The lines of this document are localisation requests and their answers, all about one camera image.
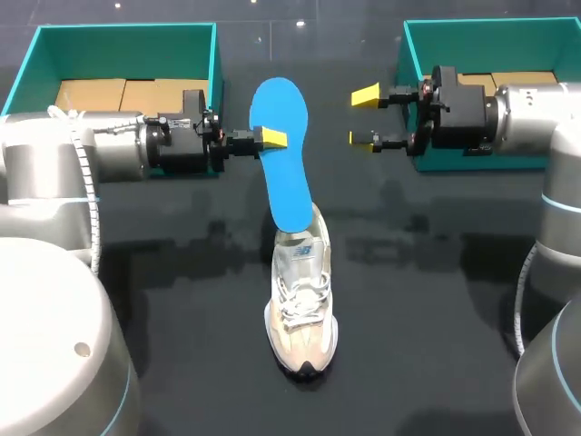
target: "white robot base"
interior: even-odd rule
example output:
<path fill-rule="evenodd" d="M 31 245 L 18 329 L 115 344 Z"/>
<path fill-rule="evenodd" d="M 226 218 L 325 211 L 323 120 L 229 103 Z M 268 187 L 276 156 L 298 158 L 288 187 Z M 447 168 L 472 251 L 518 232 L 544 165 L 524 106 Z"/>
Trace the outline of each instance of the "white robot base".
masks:
<path fill-rule="evenodd" d="M 73 254 L 0 238 L 0 436 L 134 436 L 139 386 L 103 286 Z"/>

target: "cable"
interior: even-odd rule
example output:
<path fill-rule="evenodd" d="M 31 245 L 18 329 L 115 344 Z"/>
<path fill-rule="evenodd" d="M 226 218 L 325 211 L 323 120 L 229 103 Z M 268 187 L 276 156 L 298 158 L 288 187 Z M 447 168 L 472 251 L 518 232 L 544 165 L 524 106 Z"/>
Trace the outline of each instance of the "cable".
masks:
<path fill-rule="evenodd" d="M 91 271 L 95 275 L 99 274 L 99 262 L 101 260 L 101 225 L 99 222 L 99 206 L 94 189 L 93 176 L 91 175 L 91 166 L 84 150 L 81 135 L 76 129 L 76 118 L 78 113 L 76 111 L 69 111 L 67 116 L 57 106 L 51 105 L 47 110 L 52 118 L 57 118 L 65 122 L 69 128 L 71 142 L 73 143 L 76 155 L 79 158 L 81 171 L 84 179 L 84 189 L 87 194 L 87 203 L 89 204 L 89 214 L 91 216 Z"/>
<path fill-rule="evenodd" d="M 515 341 L 517 342 L 518 354 L 522 356 L 525 353 L 525 343 L 523 342 L 523 333 L 521 326 L 521 312 L 523 307 L 523 297 L 525 294 L 525 286 L 527 284 L 528 271 L 530 265 L 537 254 L 537 245 L 533 245 L 528 252 L 527 258 L 520 269 L 517 282 L 517 296 L 515 297 Z"/>

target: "shoe sole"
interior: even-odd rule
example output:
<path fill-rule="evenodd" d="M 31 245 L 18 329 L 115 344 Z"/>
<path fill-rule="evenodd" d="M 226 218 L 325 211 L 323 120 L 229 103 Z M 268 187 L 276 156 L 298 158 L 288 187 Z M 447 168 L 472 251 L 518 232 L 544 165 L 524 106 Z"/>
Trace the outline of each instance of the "shoe sole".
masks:
<path fill-rule="evenodd" d="M 333 356 L 335 355 L 335 351 L 337 350 L 337 343 L 339 342 L 339 325 L 337 324 L 337 319 L 334 316 L 332 318 L 333 318 L 333 320 L 332 320 L 332 325 L 331 325 L 331 336 L 333 338 L 333 344 L 332 344 L 332 349 L 331 349 L 331 353 L 330 353 L 330 358 L 329 358 L 329 361 L 327 362 L 327 364 L 321 370 L 316 371 L 316 373 L 321 373 L 327 369 L 327 367 L 330 365 L 331 361 L 333 360 Z M 272 338 L 271 338 L 271 302 L 268 302 L 266 304 L 266 307 L 264 308 L 264 327 L 266 327 L 266 335 L 269 337 L 269 342 L 271 343 L 271 348 L 272 348 L 272 351 L 274 352 L 274 355 L 276 356 L 277 361 L 279 361 L 281 366 L 286 371 L 288 371 L 292 374 L 296 374 L 297 373 L 296 371 L 292 370 L 284 363 L 284 360 L 281 359 L 280 355 L 276 351 L 276 347 L 272 343 Z"/>

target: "new balance logo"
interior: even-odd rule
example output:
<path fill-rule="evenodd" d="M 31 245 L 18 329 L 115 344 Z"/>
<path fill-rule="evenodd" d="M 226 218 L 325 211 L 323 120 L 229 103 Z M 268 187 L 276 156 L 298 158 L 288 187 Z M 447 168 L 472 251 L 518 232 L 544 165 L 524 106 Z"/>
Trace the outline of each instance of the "new balance logo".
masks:
<path fill-rule="evenodd" d="M 305 245 L 302 247 L 297 247 L 294 251 L 294 255 L 292 257 L 304 257 L 310 254 L 310 250 L 312 249 L 312 245 Z"/>

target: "teal box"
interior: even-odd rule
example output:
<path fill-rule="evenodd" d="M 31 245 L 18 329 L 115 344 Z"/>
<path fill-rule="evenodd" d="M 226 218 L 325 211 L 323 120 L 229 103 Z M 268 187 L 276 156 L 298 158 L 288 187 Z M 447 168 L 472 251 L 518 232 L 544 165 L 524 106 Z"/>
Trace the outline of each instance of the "teal box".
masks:
<path fill-rule="evenodd" d="M 45 111 L 66 79 L 208 80 L 206 105 L 222 108 L 216 24 L 41 25 L 2 115 Z"/>
<path fill-rule="evenodd" d="M 404 22 L 396 84 L 416 85 L 435 65 L 459 74 L 552 71 L 559 82 L 581 82 L 581 23 L 575 17 Z M 410 107 L 408 130 L 416 123 Z M 418 171 L 544 168 L 547 159 L 462 155 L 428 147 Z"/>

